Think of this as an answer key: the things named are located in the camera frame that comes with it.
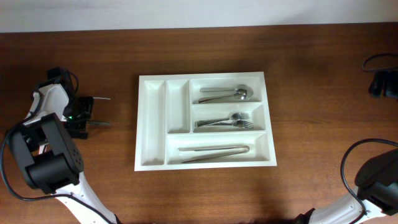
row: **silver spoon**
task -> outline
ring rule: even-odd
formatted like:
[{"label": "silver spoon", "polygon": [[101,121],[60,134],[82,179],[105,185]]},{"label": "silver spoon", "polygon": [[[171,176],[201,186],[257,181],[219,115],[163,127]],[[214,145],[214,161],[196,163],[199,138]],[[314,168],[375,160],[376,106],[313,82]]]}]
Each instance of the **silver spoon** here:
[{"label": "silver spoon", "polygon": [[209,92],[209,91],[235,91],[234,94],[232,95],[226,95],[226,96],[212,96],[212,97],[205,97],[205,98],[200,98],[198,100],[199,103],[206,103],[207,101],[210,100],[216,100],[216,99],[222,99],[222,98],[227,98],[227,97],[235,97],[236,99],[239,100],[248,100],[253,96],[253,90],[248,87],[247,85],[238,85],[235,89],[230,89],[230,88],[201,88],[201,92]]}]

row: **wooden surface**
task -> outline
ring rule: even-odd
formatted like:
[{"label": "wooden surface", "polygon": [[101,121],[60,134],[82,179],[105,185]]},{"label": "wooden surface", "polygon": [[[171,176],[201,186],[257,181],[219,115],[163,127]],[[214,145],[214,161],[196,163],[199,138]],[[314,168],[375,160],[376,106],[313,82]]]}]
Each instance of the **wooden surface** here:
[{"label": "wooden surface", "polygon": [[[294,218],[346,193],[341,157],[357,140],[398,141],[398,103],[371,98],[366,57],[398,51],[398,24],[232,27],[0,34],[1,135],[30,108],[30,93],[61,65],[96,101],[94,119],[76,140],[85,174],[101,201],[124,223],[249,223]],[[139,75],[264,71],[277,167],[134,172]],[[390,147],[368,144],[347,160],[354,175]],[[9,150],[6,171],[24,183]],[[77,223],[57,200],[21,202],[0,184],[4,223]],[[397,217],[367,223],[397,223]]]}]

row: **black cable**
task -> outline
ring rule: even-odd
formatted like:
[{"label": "black cable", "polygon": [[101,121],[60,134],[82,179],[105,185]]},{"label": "black cable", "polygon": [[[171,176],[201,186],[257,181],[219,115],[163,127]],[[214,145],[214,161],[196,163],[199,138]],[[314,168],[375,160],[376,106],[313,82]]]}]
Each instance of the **black cable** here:
[{"label": "black cable", "polygon": [[91,211],[95,212],[97,215],[99,215],[103,220],[105,220],[107,223],[112,224],[112,222],[110,220],[108,220],[102,213],[100,213],[99,211],[97,211],[97,209],[91,207],[90,205],[86,204],[85,202],[82,202],[81,200],[78,200],[77,198],[75,198],[72,195],[68,195],[68,194],[58,194],[58,195],[47,195],[47,196],[41,196],[41,197],[34,197],[34,198],[27,198],[27,197],[23,197],[20,196],[17,192],[15,192],[14,189],[12,189],[12,187],[10,186],[7,176],[6,176],[6,171],[4,170],[4,149],[6,148],[6,144],[8,139],[11,137],[11,135],[17,131],[19,129],[19,127],[21,127],[25,122],[29,121],[30,119],[32,119],[36,114],[33,112],[29,112],[30,115],[25,118],[24,120],[18,122],[17,124],[15,124],[10,130],[8,130],[4,136],[4,139],[1,143],[1,148],[0,148],[0,171],[1,171],[1,177],[2,180],[4,182],[4,184],[6,185],[8,191],[10,191],[10,193],[18,198],[19,200],[23,200],[23,201],[28,201],[28,202],[32,202],[32,201],[38,201],[38,200],[45,200],[45,199],[50,199],[50,198],[57,198],[57,197],[67,197],[70,198],[72,200],[74,200],[75,202],[78,202],[79,204],[85,206],[86,208],[90,209]]},{"label": "black cable", "polygon": [[353,190],[348,186],[347,180],[346,180],[346,176],[344,174],[344,167],[345,167],[345,162],[347,160],[348,154],[350,154],[350,152],[358,145],[363,144],[363,143],[367,143],[367,142],[378,142],[378,143],[383,143],[383,144],[388,144],[391,146],[397,146],[398,147],[398,143],[397,142],[393,142],[393,141],[388,141],[388,140],[384,140],[384,139],[363,139],[360,140],[356,143],[354,143],[344,154],[343,159],[341,160],[341,165],[340,165],[340,175],[341,175],[341,179],[343,181],[344,186],[346,187],[346,189],[348,190],[349,194],[351,194],[355,200],[361,205],[362,207],[362,212],[361,214],[351,223],[349,224],[354,224],[356,222],[358,222],[360,219],[362,219],[362,217],[364,217],[365,215],[368,214],[368,212],[366,211],[366,207],[365,204],[361,201],[361,199],[358,198],[358,196],[356,196],[356,194],[353,192]]},{"label": "black cable", "polygon": [[34,90],[33,92],[39,94],[39,103],[37,104],[36,109],[34,111],[30,111],[29,113],[32,115],[36,115],[37,112],[39,112],[40,108],[42,107],[43,94],[39,90]]},{"label": "black cable", "polygon": [[75,93],[77,93],[77,91],[79,90],[79,79],[77,78],[77,76],[75,74],[73,74],[72,72],[69,72],[73,77],[75,77],[76,80],[76,88],[75,88]]},{"label": "black cable", "polygon": [[394,53],[384,53],[384,54],[377,54],[377,55],[373,55],[370,56],[369,58],[367,58],[363,63],[362,63],[362,70],[364,70],[365,72],[381,72],[381,71],[389,71],[389,70],[398,70],[398,66],[395,67],[386,67],[386,68],[365,68],[366,64],[375,58],[378,57],[398,57],[398,54],[394,54]]}]

